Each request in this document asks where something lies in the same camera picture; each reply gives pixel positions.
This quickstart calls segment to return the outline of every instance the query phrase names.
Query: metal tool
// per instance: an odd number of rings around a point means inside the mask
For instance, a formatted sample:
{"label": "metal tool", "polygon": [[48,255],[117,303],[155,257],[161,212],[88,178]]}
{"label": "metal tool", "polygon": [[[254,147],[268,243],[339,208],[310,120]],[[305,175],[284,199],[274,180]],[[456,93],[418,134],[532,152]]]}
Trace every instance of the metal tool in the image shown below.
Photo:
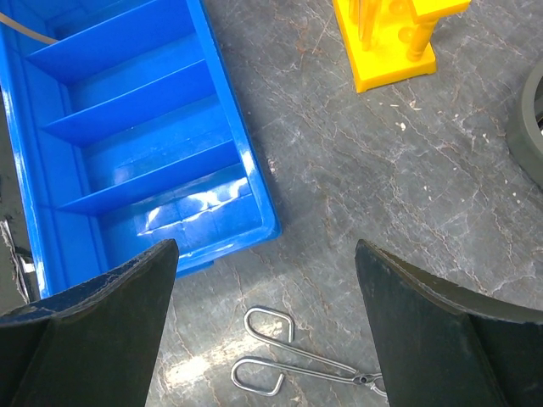
{"label": "metal tool", "polygon": [[[369,387],[371,390],[373,390],[375,393],[377,393],[380,396],[387,397],[387,393],[380,388],[378,388],[376,381],[378,379],[383,379],[383,375],[380,373],[376,374],[364,374],[360,373],[357,369],[354,367],[344,365],[343,363],[336,362],[335,360],[330,360],[328,358],[324,358],[322,356],[319,356],[317,354],[312,354],[310,352],[307,352],[302,349],[295,348],[292,345],[287,345],[286,343],[279,342],[276,339],[273,339],[271,337],[267,337],[266,335],[262,335],[261,333],[257,332],[250,324],[250,316],[256,312],[261,312],[262,314],[268,314],[276,316],[277,318],[281,318],[288,322],[288,342],[291,343],[294,340],[294,320],[293,318],[288,315],[284,314],[283,312],[276,311],[274,309],[268,309],[264,307],[253,307],[249,309],[245,313],[244,317],[244,324],[245,329],[247,330],[247,333],[264,343],[267,343],[272,346],[277,346],[278,348],[288,350],[290,352],[293,352],[295,354],[299,354],[300,356],[305,356],[309,359],[318,360],[319,362],[330,365],[332,367],[335,367],[337,369],[340,369],[342,371],[349,372],[349,376],[338,376],[338,375],[331,375],[327,373],[322,373],[320,371],[311,371],[309,369],[303,369],[301,367],[297,366],[291,366],[291,365],[285,365],[283,363],[277,363],[272,360],[266,360],[258,357],[253,356],[246,356],[240,360],[238,360],[234,366],[232,366],[232,373],[230,377],[232,378],[232,382],[239,388],[246,390],[248,392],[257,393],[261,396],[275,396],[279,393],[281,390],[281,385],[283,384],[285,375],[285,371],[290,371],[293,373],[299,373],[311,377],[316,377],[318,379],[326,379],[330,380],[332,382],[338,382],[338,383],[344,383],[344,384],[355,384],[355,385],[363,385]],[[281,371],[281,375],[277,379],[277,383],[275,387],[271,391],[266,391],[261,388],[253,387],[247,384],[242,383],[238,378],[238,368],[241,365],[245,364],[253,364],[253,365],[262,365],[262,366],[268,366],[274,369],[279,369]]]}

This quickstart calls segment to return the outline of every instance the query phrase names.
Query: blue bin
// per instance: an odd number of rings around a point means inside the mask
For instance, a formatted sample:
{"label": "blue bin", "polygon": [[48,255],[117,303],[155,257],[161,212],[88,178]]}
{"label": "blue bin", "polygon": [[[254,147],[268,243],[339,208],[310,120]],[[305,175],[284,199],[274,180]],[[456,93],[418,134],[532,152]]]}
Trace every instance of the blue bin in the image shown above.
{"label": "blue bin", "polygon": [[43,298],[165,238],[177,276],[280,226],[199,0],[0,0],[0,81]]}

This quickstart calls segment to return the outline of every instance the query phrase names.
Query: yellow test tube rack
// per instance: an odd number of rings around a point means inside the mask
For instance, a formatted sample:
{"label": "yellow test tube rack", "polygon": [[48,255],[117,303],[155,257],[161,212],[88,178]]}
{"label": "yellow test tube rack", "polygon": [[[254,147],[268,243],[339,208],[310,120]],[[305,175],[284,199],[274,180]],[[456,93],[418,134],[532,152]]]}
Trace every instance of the yellow test tube rack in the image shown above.
{"label": "yellow test tube rack", "polygon": [[357,92],[437,70],[430,37],[438,20],[470,0],[333,0]]}

